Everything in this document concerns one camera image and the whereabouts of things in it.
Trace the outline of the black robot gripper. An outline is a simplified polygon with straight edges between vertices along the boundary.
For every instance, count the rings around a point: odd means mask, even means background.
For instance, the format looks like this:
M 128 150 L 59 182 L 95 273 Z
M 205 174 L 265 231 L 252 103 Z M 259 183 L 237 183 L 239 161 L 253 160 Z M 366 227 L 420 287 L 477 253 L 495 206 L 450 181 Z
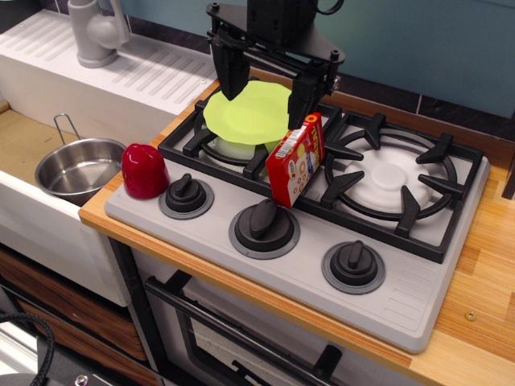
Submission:
M 343 6 L 317 1 L 248 1 L 244 6 L 212 2 L 210 44 L 220 89 L 232 101 L 249 81 L 249 61 L 258 59 L 288 71 L 293 79 L 288 100 L 288 129 L 298 129 L 321 99 L 338 88 L 337 70 L 343 51 L 317 29 L 318 15 L 335 14 Z M 301 59 L 309 60 L 305 65 Z

